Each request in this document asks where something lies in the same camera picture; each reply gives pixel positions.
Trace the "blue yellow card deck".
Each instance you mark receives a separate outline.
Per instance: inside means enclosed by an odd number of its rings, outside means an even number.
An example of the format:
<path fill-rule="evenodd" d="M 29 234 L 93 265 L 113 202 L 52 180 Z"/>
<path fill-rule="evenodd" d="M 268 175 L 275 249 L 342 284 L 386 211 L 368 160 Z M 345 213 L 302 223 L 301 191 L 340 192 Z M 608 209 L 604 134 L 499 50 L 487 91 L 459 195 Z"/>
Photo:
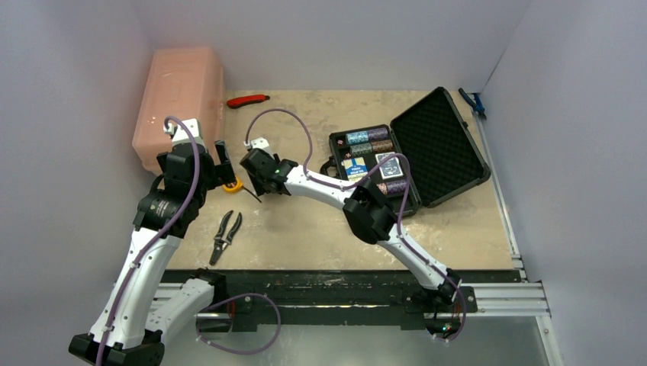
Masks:
<path fill-rule="evenodd" d="M 344 159 L 342 167 L 346 173 L 346 179 L 351 182 L 357 182 L 365 177 L 369 170 L 363 157 Z"/>

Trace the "blue playing card deck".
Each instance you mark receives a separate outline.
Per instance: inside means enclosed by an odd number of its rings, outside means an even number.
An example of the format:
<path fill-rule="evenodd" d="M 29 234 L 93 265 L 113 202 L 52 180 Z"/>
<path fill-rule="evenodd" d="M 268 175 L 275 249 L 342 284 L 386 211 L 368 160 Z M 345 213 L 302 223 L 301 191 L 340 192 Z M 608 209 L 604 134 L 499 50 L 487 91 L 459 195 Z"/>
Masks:
<path fill-rule="evenodd" d="M 403 169 L 400 166 L 398 158 L 397 157 L 391 158 L 391 156 L 393 155 L 394 155 L 393 152 L 381 152 L 381 153 L 375 154 L 375 159 L 377 163 L 385 161 L 385 163 L 379 167 L 380 176 L 383 180 L 390 180 L 390 179 L 404 177 Z"/>

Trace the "black poker set case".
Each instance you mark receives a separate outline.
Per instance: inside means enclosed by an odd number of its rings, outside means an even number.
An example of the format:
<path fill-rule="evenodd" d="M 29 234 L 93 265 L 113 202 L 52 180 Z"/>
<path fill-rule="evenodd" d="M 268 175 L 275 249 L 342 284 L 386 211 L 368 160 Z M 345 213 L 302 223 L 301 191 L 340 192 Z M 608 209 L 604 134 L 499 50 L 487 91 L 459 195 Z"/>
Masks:
<path fill-rule="evenodd" d="M 415 214 L 421 207 L 438 206 L 486 182 L 491 176 L 490 167 L 468 131 L 467 123 L 443 87 L 430 92 L 389 124 L 331 133 L 328 138 L 331 155 L 321 166 L 320 173 L 329 175 L 333 169 L 335 178 L 347 180 L 342 161 L 347 153 L 350 154 L 351 145 L 346 142 L 345 135 L 379 127 L 388 128 L 386 140 L 394 144 L 392 152 L 407 157 L 410 171 L 403 170 L 402 178 L 383 180 L 378 170 L 370 179 L 376 184 L 408 180 L 409 187 L 403 196 L 387 197 L 394 209 L 402 209 L 405 216 Z M 338 146 L 338 140 L 343 140 L 344 145 Z M 369 172 L 378 164 L 375 154 L 358 156 L 364 158 Z"/>

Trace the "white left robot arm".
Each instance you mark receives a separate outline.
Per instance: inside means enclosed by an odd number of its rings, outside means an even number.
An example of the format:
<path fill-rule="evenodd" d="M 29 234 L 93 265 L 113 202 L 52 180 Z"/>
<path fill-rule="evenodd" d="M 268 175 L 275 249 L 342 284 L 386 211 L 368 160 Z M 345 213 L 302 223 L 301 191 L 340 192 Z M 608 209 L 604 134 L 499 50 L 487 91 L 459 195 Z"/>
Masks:
<path fill-rule="evenodd" d="M 95 324 L 72 337 L 71 355 L 93 365 L 159 365 L 172 334 L 199 305 L 210 312 L 225 307 L 227 291 L 209 274 L 193 281 L 180 300 L 149 314 L 169 260 L 207 193 L 236 180 L 225 142 L 216 141 L 214 148 L 219 163 L 202 145 L 194 151 L 189 141 L 157 156 L 163 172 L 137 205 L 124 267 Z"/>

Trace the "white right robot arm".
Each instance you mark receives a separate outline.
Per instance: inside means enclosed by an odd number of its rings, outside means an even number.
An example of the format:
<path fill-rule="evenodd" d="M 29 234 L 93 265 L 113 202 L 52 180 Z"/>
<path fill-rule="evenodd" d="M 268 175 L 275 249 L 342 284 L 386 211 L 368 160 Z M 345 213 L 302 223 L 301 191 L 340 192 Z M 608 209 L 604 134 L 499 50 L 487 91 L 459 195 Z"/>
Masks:
<path fill-rule="evenodd" d="M 447 310 L 457 300 L 465 302 L 461 278 L 403 228 L 402 214 L 369 178 L 356 183 L 331 178 L 258 148 L 250 149 L 240 164 L 260 194 L 306 197 L 342 211 L 352 234 L 382 247 L 403 264 L 429 293 L 434 308 Z"/>

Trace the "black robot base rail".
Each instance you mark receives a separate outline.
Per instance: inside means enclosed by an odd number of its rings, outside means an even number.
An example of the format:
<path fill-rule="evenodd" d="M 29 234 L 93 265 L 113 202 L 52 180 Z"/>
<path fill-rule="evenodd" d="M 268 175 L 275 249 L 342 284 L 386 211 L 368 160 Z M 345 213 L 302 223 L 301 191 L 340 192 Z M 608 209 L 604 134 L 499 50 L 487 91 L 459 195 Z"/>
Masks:
<path fill-rule="evenodd" d="M 519 271 L 460 271 L 465 304 L 443 305 L 405 270 L 217 270 L 213 301 L 238 296 L 200 316 L 207 330 L 253 332 L 260 325 L 397 326 L 450 336 L 469 317 L 549 316 L 540 283 Z"/>

